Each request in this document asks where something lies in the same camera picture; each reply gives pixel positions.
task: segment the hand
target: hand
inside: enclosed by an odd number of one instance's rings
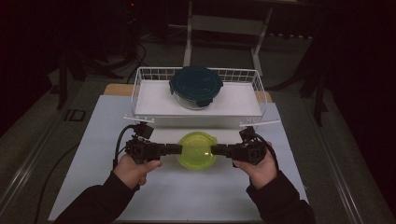
[[[113,172],[129,189],[133,189],[137,184],[140,186],[145,185],[147,182],[147,173],[157,169],[161,165],[160,161],[136,164],[131,156],[125,154],[121,157],[119,164]]]
[[[233,161],[233,164],[250,176],[255,189],[261,189],[277,176],[276,163],[269,150],[257,165],[245,161]]]

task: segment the black sleeve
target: black sleeve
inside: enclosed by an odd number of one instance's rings
[[[85,189],[54,223],[111,223],[120,216],[133,196],[134,190],[111,172],[103,186]]]
[[[300,200],[299,192],[281,171],[261,189],[250,185],[247,194],[257,205],[262,220],[268,224],[316,223],[311,206]]]

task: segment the white wire basket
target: white wire basket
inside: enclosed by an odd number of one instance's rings
[[[166,127],[230,128],[260,123],[267,97],[256,70],[208,68],[219,74],[223,88],[203,110],[189,110],[177,102],[169,80],[182,67],[140,67],[132,93],[132,117]]]

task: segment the green bowl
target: green bowl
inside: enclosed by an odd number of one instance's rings
[[[183,146],[178,162],[191,170],[204,170],[216,161],[210,146],[218,143],[218,139],[207,133],[188,133],[178,142]]]

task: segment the dark blue container lid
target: dark blue container lid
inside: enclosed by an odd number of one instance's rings
[[[219,75],[205,67],[186,66],[175,73],[169,81],[171,93],[183,99],[207,106],[213,102],[223,83]]]

